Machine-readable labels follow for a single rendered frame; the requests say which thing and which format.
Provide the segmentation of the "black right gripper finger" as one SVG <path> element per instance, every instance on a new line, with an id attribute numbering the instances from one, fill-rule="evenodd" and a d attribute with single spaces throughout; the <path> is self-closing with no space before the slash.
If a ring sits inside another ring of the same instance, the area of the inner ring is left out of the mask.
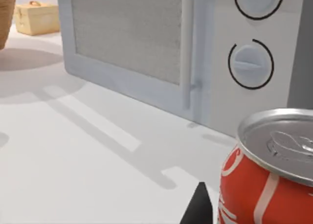
<path id="1" fill-rule="evenodd" d="M 212 203 L 205 182 L 198 183 L 179 224 L 212 224 Z"/>

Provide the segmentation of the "red and white can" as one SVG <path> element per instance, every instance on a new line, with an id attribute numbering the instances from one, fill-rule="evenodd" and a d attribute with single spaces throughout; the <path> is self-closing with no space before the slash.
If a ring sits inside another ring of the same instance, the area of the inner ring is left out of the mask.
<path id="1" fill-rule="evenodd" d="M 313 224 L 313 110 L 267 110 L 239 124 L 217 224 Z"/>

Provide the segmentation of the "pale microwave oven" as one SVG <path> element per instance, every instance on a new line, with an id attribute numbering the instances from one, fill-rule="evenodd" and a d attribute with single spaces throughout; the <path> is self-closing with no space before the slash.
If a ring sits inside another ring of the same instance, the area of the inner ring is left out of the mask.
<path id="1" fill-rule="evenodd" d="M 269 18 L 243 16 L 234 0 L 211 0 L 209 127 L 234 136 L 239 122 L 254 112 L 277 108 L 313 109 L 313 0 L 283 0 Z M 274 57 L 271 81 L 246 90 L 231 78 L 227 58 L 232 46 L 262 41 Z"/>

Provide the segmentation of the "microwave oven door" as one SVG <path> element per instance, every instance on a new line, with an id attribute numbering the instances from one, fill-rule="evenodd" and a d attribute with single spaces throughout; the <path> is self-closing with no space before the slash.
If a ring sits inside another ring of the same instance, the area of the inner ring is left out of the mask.
<path id="1" fill-rule="evenodd" d="M 181 0 L 58 0 L 66 71 L 209 126 L 211 0 L 195 0 L 191 108 L 181 104 Z"/>

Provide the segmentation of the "yellow bread loaf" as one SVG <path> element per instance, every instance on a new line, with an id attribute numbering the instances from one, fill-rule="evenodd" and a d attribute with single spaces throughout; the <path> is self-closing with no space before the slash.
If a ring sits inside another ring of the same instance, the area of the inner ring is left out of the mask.
<path id="1" fill-rule="evenodd" d="M 59 7 L 36 0 L 17 4 L 14 8 L 14 21 L 17 32 L 25 35 L 57 33 L 60 31 Z"/>

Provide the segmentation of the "woven wicker basket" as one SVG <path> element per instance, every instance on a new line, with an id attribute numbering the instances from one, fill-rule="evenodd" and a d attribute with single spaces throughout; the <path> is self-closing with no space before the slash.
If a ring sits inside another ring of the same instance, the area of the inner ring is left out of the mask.
<path id="1" fill-rule="evenodd" d="M 12 24 L 16 0 L 0 0 L 0 50 L 4 49 Z"/>

